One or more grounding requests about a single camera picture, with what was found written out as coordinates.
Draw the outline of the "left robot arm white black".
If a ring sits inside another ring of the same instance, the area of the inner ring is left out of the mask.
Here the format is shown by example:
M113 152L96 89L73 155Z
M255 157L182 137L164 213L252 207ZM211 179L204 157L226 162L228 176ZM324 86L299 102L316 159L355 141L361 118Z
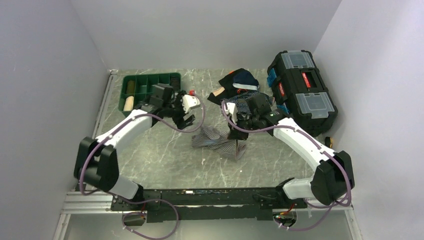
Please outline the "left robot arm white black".
M119 153L158 122L180 133L195 132L202 123L189 129L196 119L189 113L197 108L203 109L204 103L194 91L154 84L152 93L138 102L123 121L102 135L85 137L80 142L73 171L80 193L88 196L103 191L124 199L129 209L139 209L146 201L144 187L120 175Z

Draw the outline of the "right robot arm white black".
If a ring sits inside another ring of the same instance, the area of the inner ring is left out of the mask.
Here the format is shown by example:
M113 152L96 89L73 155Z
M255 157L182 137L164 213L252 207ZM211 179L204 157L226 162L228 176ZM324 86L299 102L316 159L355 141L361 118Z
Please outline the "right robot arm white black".
M294 150L311 168L307 178L289 178L276 186L275 200L289 207L295 200L315 199L320 208L352 203L355 186L352 160L345 151L336 152L303 130L280 108L272 109L265 97L253 95L247 100L249 113L238 112L236 104L221 101L221 111L229 128L237 135L267 132Z

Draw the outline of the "green divided organizer tray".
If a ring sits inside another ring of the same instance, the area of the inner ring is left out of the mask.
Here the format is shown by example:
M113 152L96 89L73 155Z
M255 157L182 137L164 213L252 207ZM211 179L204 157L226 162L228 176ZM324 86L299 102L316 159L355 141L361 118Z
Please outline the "green divided organizer tray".
M123 111L124 103L126 98L126 88L127 82L130 80L136 81L135 93L134 93L134 105L145 100L153 92L153 85L157 84L166 84L170 85L170 78L177 77L180 78L180 83L182 80L182 75L179 72L165 72L165 73L150 73L150 74L140 74L140 75L126 75L123 78L121 90L119 94L119 103L118 110L127 117L130 114L130 111Z

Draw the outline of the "grey striped underwear orange trim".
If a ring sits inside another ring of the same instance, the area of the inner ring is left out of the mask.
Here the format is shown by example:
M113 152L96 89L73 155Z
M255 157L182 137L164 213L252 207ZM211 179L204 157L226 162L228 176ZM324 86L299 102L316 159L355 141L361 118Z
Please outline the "grey striped underwear orange trim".
M200 132L191 136L194 148L209 148L221 157L238 161L246 152L247 146L238 140L228 139L229 133L213 126L201 126Z

